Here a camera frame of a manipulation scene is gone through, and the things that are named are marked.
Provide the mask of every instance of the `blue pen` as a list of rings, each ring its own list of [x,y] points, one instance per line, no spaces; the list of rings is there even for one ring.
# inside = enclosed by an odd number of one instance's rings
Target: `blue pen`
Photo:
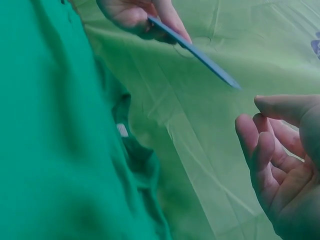
[[[212,61],[207,55],[198,50],[194,45],[187,42],[178,33],[164,25],[156,17],[148,16],[148,20],[165,31],[170,37],[174,38],[183,48],[188,49],[196,58],[198,58],[204,65],[206,65],[212,72],[214,72],[222,81],[235,89],[241,89],[240,85],[233,79],[226,71],[219,67],[214,61]]]

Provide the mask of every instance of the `clothing tag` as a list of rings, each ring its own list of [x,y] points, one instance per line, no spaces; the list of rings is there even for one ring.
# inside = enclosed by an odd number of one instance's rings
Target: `clothing tag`
[[[123,123],[118,123],[116,125],[116,128],[118,129],[121,137],[123,137],[123,138],[129,137],[129,133],[128,133],[127,129],[126,129],[126,126]]]

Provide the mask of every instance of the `hand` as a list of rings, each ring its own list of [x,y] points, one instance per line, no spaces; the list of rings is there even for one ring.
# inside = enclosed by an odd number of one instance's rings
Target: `hand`
[[[118,27],[143,39],[156,39],[172,43],[164,32],[152,27],[147,17],[159,17],[169,28],[191,43],[184,24],[179,18],[171,0],[96,0],[107,19]]]
[[[257,96],[255,105],[260,113],[235,128],[257,199],[283,239],[320,239],[320,95]]]

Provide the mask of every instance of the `finger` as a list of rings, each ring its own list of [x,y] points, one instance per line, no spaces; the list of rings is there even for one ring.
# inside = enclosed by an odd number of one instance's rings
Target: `finger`
[[[257,146],[259,133],[252,118],[242,114],[235,120],[235,131],[248,167],[251,167],[252,154]]]
[[[319,99],[318,95],[256,96],[254,103],[264,116],[299,127],[302,117],[319,104]]]
[[[305,196],[311,189],[313,189],[316,185],[319,185],[319,173],[314,172],[313,168],[310,166],[305,166],[305,173],[303,173],[303,177],[307,180],[305,181],[305,185],[301,191],[299,191],[298,195],[292,202],[299,202],[301,198]]]
[[[271,164],[271,173],[279,185],[281,185],[284,182],[285,178],[287,177],[287,173],[273,166],[272,164]]]
[[[110,18],[118,27],[133,34],[143,34],[151,28],[147,12],[141,7],[122,10]]]
[[[191,43],[191,38],[187,33],[187,30],[177,11],[172,5],[171,0],[153,0],[153,4],[163,24],[180,34],[183,38]]]
[[[304,164],[306,164],[312,169],[313,174],[319,175],[320,169],[317,167],[316,163],[312,161],[312,159],[308,155],[305,155]]]
[[[320,169],[320,95],[257,96],[255,105],[264,116],[298,127],[306,154]]]
[[[260,133],[252,155],[250,175],[252,186],[265,211],[268,211],[279,188],[279,183],[272,174],[271,159],[274,151],[275,140],[272,134],[270,132]]]
[[[146,11],[146,13],[148,15],[151,15],[155,18],[158,17],[158,13],[157,13],[157,10],[155,8],[155,6],[153,4],[147,4],[146,7],[144,8],[144,10]]]
[[[142,31],[137,35],[144,40],[152,40],[152,39],[162,39],[165,37],[166,34],[160,29],[151,25],[148,30]]]
[[[287,174],[282,185],[279,186],[279,194],[273,199],[272,211],[280,213],[288,204],[292,204],[292,201],[308,186],[312,179],[313,171],[305,164]]]
[[[302,147],[299,132],[280,120],[269,119],[269,122],[279,142],[297,157],[305,159],[306,152]]]
[[[261,113],[258,113],[253,117],[253,122],[255,123],[259,133],[269,132],[273,136],[275,147],[271,162],[275,167],[281,169],[285,173],[288,173],[292,169],[302,164],[300,160],[288,156],[282,144],[275,137],[274,130],[267,117],[263,116]]]

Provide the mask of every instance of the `green fabric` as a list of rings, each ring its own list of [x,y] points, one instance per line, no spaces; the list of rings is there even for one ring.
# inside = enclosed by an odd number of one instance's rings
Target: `green fabric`
[[[154,151],[139,144],[132,135],[128,123],[128,112],[131,103],[129,94],[124,94],[112,110],[118,131],[123,140],[123,146],[127,153],[127,165],[133,173],[135,185],[145,203],[146,215],[155,229],[159,239],[170,240],[170,230],[157,200],[157,186],[159,180],[159,160]]]
[[[94,51],[131,93],[132,132],[161,161],[173,238],[278,239],[252,190],[234,119],[256,113],[257,94],[320,93],[320,1],[173,0],[193,43],[242,91],[178,45],[119,30],[94,0],[75,3]]]
[[[112,116],[121,87],[70,4],[0,1],[0,18],[0,238],[171,239],[157,158],[126,153]],[[136,160],[154,185],[138,184]]]

